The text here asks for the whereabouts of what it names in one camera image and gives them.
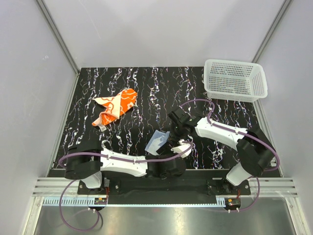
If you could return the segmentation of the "light blue towel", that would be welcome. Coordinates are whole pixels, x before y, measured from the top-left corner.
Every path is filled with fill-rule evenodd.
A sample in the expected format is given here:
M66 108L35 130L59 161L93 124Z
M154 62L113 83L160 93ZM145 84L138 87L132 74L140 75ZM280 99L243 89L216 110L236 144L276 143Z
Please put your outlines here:
M167 142L169 134L169 131L163 132L155 130L145 147L145 151L154 156L158 155L157 151Z

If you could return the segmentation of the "orange white patterned towel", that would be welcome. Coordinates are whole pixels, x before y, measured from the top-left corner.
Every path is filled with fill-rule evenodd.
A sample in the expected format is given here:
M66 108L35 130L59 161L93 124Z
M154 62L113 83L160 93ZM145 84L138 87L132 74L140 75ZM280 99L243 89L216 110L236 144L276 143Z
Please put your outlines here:
M93 100L105 109L99 114L99 117L92 122L92 125L99 127L101 131L105 131L107 125L119 120L122 115L136 104L137 92L133 89L124 89L116 96L97 97Z

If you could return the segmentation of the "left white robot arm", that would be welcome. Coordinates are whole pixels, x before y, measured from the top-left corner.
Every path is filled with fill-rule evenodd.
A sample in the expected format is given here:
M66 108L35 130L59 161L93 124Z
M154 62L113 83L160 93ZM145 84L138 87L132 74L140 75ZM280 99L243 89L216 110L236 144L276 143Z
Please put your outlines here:
M192 144L180 141L167 155L131 156L101 149L100 144L79 144L69 149L59 165L66 170L65 178L80 180L92 192L100 194L106 187L102 171L161 179L180 176L186 170L184 158L191 153L191 147Z

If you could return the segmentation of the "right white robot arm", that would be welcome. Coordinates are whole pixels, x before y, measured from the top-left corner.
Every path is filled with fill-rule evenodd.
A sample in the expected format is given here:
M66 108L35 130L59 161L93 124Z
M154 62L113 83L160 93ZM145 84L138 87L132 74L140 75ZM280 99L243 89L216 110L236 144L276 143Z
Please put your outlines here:
M170 112L168 117L171 120L170 143L195 134L223 143L237 151L239 162L222 181L222 188L228 194L235 193L244 180L260 177L265 171L276 170L276 167L269 168L269 165L277 153L259 126L244 129L222 124L208 117L191 117L180 107Z

